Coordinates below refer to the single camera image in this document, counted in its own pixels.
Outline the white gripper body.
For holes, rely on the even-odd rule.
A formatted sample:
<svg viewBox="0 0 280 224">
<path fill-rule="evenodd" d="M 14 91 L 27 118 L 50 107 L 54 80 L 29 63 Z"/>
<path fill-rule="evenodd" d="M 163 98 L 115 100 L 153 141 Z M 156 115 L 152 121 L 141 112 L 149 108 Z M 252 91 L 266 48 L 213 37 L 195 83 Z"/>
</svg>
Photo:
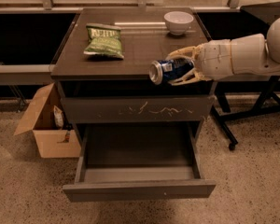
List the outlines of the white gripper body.
<svg viewBox="0 0 280 224">
<path fill-rule="evenodd" d="M 220 80 L 233 74 L 231 42 L 229 39 L 211 40 L 195 49 L 195 68 L 203 77 Z"/>
</svg>

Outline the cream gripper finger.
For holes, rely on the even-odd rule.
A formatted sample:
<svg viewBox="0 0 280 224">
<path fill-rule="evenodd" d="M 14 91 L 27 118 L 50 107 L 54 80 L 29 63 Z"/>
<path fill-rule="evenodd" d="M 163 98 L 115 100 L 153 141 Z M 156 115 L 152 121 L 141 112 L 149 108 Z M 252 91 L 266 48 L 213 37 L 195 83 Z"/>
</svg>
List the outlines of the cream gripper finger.
<svg viewBox="0 0 280 224">
<path fill-rule="evenodd" d="M 180 57 L 190 58 L 192 60 L 197 60 L 201 52 L 203 51 L 203 45 L 190 46 L 182 49 L 177 49 L 169 53 L 166 57 L 167 60 L 177 59 Z"/>
<path fill-rule="evenodd" d="M 204 75 L 202 72 L 198 71 L 196 68 L 191 69 L 182 77 L 171 80 L 170 84 L 172 86 L 187 85 L 191 83 L 196 83 L 204 80 Z"/>
</svg>

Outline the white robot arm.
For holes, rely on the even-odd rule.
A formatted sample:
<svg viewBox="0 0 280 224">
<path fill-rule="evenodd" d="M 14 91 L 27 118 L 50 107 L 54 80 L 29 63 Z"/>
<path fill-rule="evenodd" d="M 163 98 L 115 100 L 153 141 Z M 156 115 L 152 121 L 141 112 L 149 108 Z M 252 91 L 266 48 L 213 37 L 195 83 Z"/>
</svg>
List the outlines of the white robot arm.
<svg viewBox="0 0 280 224">
<path fill-rule="evenodd" d="M 194 60 L 194 67 L 170 81 L 173 86 L 221 80 L 238 74 L 280 76 L 280 18 L 273 22 L 266 35 L 211 40 L 175 50 L 167 58 L 186 57 L 187 53 Z"/>
</svg>

